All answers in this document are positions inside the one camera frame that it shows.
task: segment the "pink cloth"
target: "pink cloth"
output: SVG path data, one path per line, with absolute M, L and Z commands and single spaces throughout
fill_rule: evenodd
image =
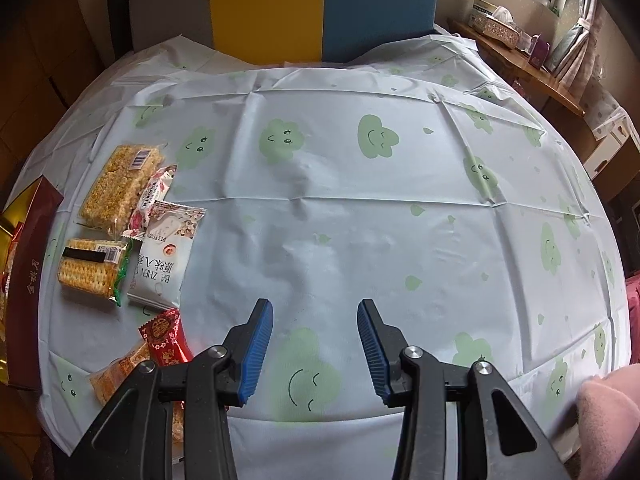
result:
M 626 280 L 626 300 L 629 303 L 631 364 L 635 364 L 640 362 L 640 274 Z
M 640 425 L 640 364 L 585 381 L 577 397 L 578 480 L 604 480 Z

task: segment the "tablecloth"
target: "tablecloth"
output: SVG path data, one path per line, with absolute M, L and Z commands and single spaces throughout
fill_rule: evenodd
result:
M 204 149 L 187 152 L 195 141 Z M 625 282 L 600 200 L 472 41 L 427 36 L 343 68 L 263 69 L 174 38 L 94 82 L 13 192 L 44 174 L 65 197 L 38 330 L 39 414 L 66 452 L 100 409 L 87 375 L 126 353 L 151 315 L 56 279 L 66 239 L 104 236 L 78 209 L 113 149 L 133 142 L 168 143 L 178 171 L 166 199 L 207 209 L 180 298 L 194 353 L 257 298 L 273 303 L 256 393 L 229 411 L 242 480 L 390 478 L 402 415 L 372 387 L 362 298 L 444 362 L 492 361 L 549 435 L 586 377 L 628 364 Z

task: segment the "snack package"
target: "snack package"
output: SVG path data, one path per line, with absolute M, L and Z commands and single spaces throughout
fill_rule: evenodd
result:
M 134 238 L 135 240 L 143 240 L 146 228 L 149 225 L 149 214 L 157 200 L 162 200 L 169 191 L 169 186 L 174 179 L 175 171 L 178 166 L 173 164 L 166 168 L 160 168 L 154 176 L 146 183 L 145 188 L 140 194 L 138 205 L 133 210 L 129 219 L 129 228 L 122 233 L 122 236 Z
M 128 292 L 133 301 L 162 309 L 180 307 L 180 288 L 193 237 L 206 211 L 156 201 Z
M 139 330 L 149 347 L 152 359 L 160 366 L 187 363 L 193 359 L 177 308 L 159 314 Z
M 129 251 L 126 242 L 71 238 L 60 258 L 58 281 L 120 306 L 118 286 L 127 273 Z
M 126 229 L 131 212 L 163 157 L 157 146 L 122 144 L 111 154 L 82 203 L 79 216 L 87 227 L 114 239 Z
M 137 343 L 124 357 L 111 362 L 106 368 L 89 375 L 89 382 L 94 388 L 95 396 L 104 406 L 116 392 L 133 368 L 142 361 L 151 359 L 145 341 Z M 172 456 L 174 459 L 182 455 L 184 441 L 184 407 L 181 402 L 174 402 L 174 418 L 172 423 Z

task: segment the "red candy wrapper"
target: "red candy wrapper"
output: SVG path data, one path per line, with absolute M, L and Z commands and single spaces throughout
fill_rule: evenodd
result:
M 149 346 L 151 358 L 160 366 L 187 363 L 193 359 L 177 308 L 156 316 L 139 330 Z

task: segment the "white snack bag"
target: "white snack bag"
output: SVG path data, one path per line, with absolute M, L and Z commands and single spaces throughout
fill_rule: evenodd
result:
M 133 210 L 129 219 L 129 226 L 122 233 L 122 236 L 134 238 L 135 240 L 143 240 L 145 238 L 151 210 L 156 201 L 162 200 L 166 196 L 177 169 L 178 166 L 175 164 L 160 168 L 149 179 L 142 193 L 140 193 L 138 205 Z
M 161 309 L 180 307 L 180 288 L 198 221 L 206 209 L 157 200 L 128 296 Z

